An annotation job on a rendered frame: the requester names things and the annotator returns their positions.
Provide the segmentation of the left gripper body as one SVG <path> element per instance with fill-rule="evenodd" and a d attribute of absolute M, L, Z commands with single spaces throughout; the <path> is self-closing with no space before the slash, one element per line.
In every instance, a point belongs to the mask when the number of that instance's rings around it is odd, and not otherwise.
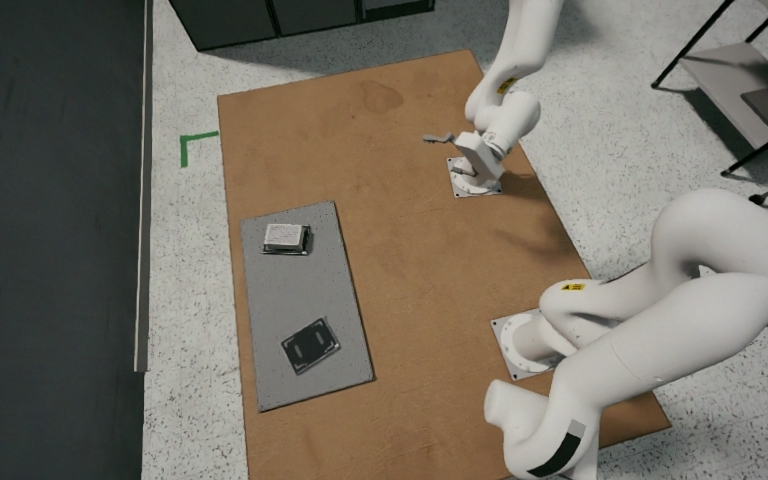
<path fill-rule="evenodd" d="M 596 480 L 600 421 L 593 441 L 584 457 L 571 469 L 561 473 L 573 480 Z"/>

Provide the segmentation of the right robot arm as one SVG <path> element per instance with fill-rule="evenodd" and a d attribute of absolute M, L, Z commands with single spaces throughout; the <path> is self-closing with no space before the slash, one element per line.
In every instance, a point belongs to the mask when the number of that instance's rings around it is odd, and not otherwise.
<path fill-rule="evenodd" d="M 508 21 L 498 55 L 467 101 L 465 117 L 476 128 L 473 134 L 497 148 L 504 158 L 519 138 L 530 133 L 540 119 L 541 104 L 536 97 L 523 91 L 509 90 L 520 79 L 544 66 L 563 2 L 509 0 Z M 479 174 L 471 177 L 452 172 L 451 175 L 454 184 L 469 194 L 484 194 L 496 184 Z"/>

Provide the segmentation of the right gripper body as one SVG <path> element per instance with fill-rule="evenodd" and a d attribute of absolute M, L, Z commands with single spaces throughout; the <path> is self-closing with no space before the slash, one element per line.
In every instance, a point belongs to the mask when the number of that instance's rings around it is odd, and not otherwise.
<path fill-rule="evenodd" d="M 503 160 L 503 154 L 494 146 L 485 143 L 481 136 L 462 132 L 454 144 L 481 177 L 498 181 L 505 171 L 499 162 Z"/>

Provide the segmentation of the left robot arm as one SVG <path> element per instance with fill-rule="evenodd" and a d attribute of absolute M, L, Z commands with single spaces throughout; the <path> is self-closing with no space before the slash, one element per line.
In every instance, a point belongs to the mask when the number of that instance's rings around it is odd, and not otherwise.
<path fill-rule="evenodd" d="M 717 274 L 701 277 L 699 265 Z M 567 356 L 549 397 L 495 379 L 484 403 L 503 430 L 506 467 L 523 480 L 575 466 L 607 407 L 751 344 L 768 325 L 768 211 L 723 189 L 684 193 L 657 216 L 649 261 L 613 280 L 558 282 L 539 308 L 509 319 L 501 346 L 528 372 Z"/>

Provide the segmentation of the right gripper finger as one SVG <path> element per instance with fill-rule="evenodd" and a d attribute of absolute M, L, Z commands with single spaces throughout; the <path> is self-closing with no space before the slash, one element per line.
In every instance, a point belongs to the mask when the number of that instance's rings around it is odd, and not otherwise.
<path fill-rule="evenodd" d="M 473 166 L 472 166 L 472 169 L 474 170 Z M 457 174 L 460 174 L 460 175 L 465 174 L 465 175 L 472 176 L 472 177 L 476 177 L 479 174 L 475 170 L 473 172 L 470 172 L 470 171 L 466 171 L 466 170 L 463 170 L 462 168 L 458 168 L 458 167 L 455 167 L 455 166 L 453 166 L 450 171 L 454 172 L 454 173 L 457 173 Z"/>
<path fill-rule="evenodd" d="M 440 142 L 440 143 L 451 142 L 451 143 L 454 144 L 456 142 L 456 140 L 458 139 L 458 137 L 459 136 L 455 137 L 451 132 L 448 132 L 444 138 L 440 138 L 440 137 L 436 137 L 436 136 L 431 136 L 431 135 L 425 134 L 422 137 L 422 139 L 423 139 L 423 142 L 429 143 L 429 144 L 434 144 L 435 141 L 436 142 Z"/>

